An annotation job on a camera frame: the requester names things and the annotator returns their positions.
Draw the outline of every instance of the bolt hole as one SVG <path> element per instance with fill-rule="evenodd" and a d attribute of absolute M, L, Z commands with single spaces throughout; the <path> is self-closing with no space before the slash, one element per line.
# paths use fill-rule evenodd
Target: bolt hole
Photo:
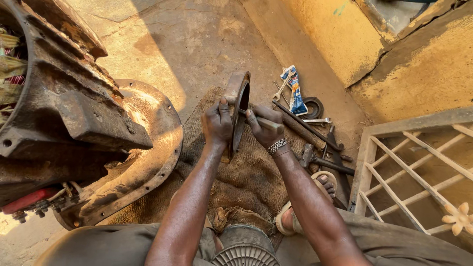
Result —
<path fill-rule="evenodd" d="M 10 147 L 12 145 L 11 140 L 4 140 L 3 141 L 3 147 Z"/>

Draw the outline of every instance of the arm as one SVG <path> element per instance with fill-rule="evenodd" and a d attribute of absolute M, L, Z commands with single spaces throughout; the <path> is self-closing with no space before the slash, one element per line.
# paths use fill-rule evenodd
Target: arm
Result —
<path fill-rule="evenodd" d="M 247 112 L 253 134 L 264 148 L 284 138 L 284 134 L 278 135 L 260 127 L 254 114 L 276 123 L 282 123 L 282 115 L 263 106 L 255 108 L 254 113 Z M 281 172 L 294 213 L 322 264 L 371 265 L 358 248 L 343 218 L 301 167 L 290 146 L 281 147 L 273 158 Z"/>
<path fill-rule="evenodd" d="M 171 200 L 145 266 L 192 265 L 205 223 L 210 189 L 220 157 L 232 136 L 226 99 L 222 98 L 202 115 L 202 130 L 206 144 L 201 158 Z"/>

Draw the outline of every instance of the decorative flower ornament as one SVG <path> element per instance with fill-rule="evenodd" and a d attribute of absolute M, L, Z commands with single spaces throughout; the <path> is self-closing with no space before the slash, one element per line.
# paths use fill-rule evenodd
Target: decorative flower ornament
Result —
<path fill-rule="evenodd" d="M 445 215 L 442 222 L 455 223 L 452 226 L 453 235 L 457 236 L 465 227 L 466 231 L 473 235 L 473 215 L 468 216 L 468 203 L 464 202 L 458 207 L 458 210 L 451 205 L 444 205 L 447 212 L 451 215 Z"/>

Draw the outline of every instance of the metal ring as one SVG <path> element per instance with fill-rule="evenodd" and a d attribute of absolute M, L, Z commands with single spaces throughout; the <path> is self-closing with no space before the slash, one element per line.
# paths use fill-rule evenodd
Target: metal ring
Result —
<path fill-rule="evenodd" d="M 307 97 L 302 99 L 306 106 L 314 109 L 311 114 L 301 115 L 304 119 L 318 119 L 324 114 L 324 106 L 317 97 Z"/>

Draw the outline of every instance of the tube of paste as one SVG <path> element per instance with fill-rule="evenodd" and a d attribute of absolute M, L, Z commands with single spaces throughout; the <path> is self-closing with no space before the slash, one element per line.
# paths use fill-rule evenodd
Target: tube of paste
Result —
<path fill-rule="evenodd" d="M 292 72 L 295 72 L 294 76 L 289 79 L 288 85 L 292 89 L 291 93 L 291 101 L 289 103 L 289 110 L 295 115 L 305 115 L 309 112 L 307 106 L 302 101 L 302 96 L 300 94 L 300 86 L 299 86 L 299 75 L 297 74 L 296 67 L 294 65 L 286 68 L 283 70 L 281 74 L 281 79 L 285 80 L 288 77 L 289 69 Z"/>

